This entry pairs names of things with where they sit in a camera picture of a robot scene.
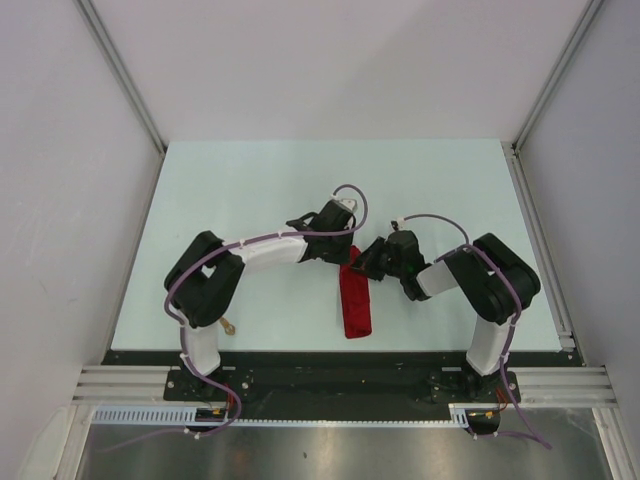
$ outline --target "gray wall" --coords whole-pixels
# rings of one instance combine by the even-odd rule
[[[611,0],[523,163],[578,339],[640,446],[640,2]]]
[[[0,477],[106,341],[160,161],[71,0],[0,15]]]

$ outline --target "table surface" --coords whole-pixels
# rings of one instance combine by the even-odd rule
[[[498,140],[177,142],[167,153],[116,326],[113,350],[177,350],[177,323],[163,311],[163,281],[201,231],[232,241],[277,231],[318,211],[333,189],[354,183],[369,220],[354,243],[364,250],[398,216],[438,213],[475,239],[492,232],[530,265],[533,249]],[[349,197],[356,198],[353,192]],[[462,243],[437,221],[407,223],[425,260]],[[344,336],[338,266],[283,265],[242,277],[220,330],[221,350],[466,350],[476,315],[460,289],[411,302],[397,279],[370,281],[373,333]],[[523,315],[512,350],[558,351],[544,291]]]

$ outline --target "red object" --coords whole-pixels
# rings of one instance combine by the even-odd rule
[[[349,265],[340,265],[340,299],[344,334],[347,338],[361,338],[371,335],[369,279],[349,268],[360,255],[358,247],[352,245],[350,255]]]

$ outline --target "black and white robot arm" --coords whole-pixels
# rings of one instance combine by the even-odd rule
[[[491,233],[474,241],[472,248],[462,247],[433,264],[426,263],[414,233],[398,229],[395,222],[392,225],[396,230],[387,239],[378,237],[352,268],[374,280],[385,275],[399,278],[411,300],[424,301],[459,287],[478,315],[467,363],[480,377],[496,373],[512,328],[509,320],[518,306],[507,285],[474,250],[499,268],[520,300],[521,310],[540,291],[536,273]]]
[[[210,231],[196,236],[167,275],[164,287],[167,291],[174,290],[171,305],[183,320],[181,341],[198,372],[208,375],[220,365],[215,323],[227,311],[240,278],[276,265],[312,259],[348,263],[353,233],[346,230],[354,229],[356,207],[353,199],[332,198],[319,213],[310,212],[290,220],[277,234],[246,243],[240,240],[238,246],[185,275],[205,256],[227,245]],[[324,235],[327,232],[345,234]],[[203,267],[213,271],[207,275]]]

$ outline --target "white wall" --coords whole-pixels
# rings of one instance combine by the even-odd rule
[[[586,0],[95,0],[165,140],[513,140]]]
[[[640,2],[605,2],[523,162],[578,339],[640,447]]]
[[[96,360],[159,158],[73,2],[0,15],[0,465]]]

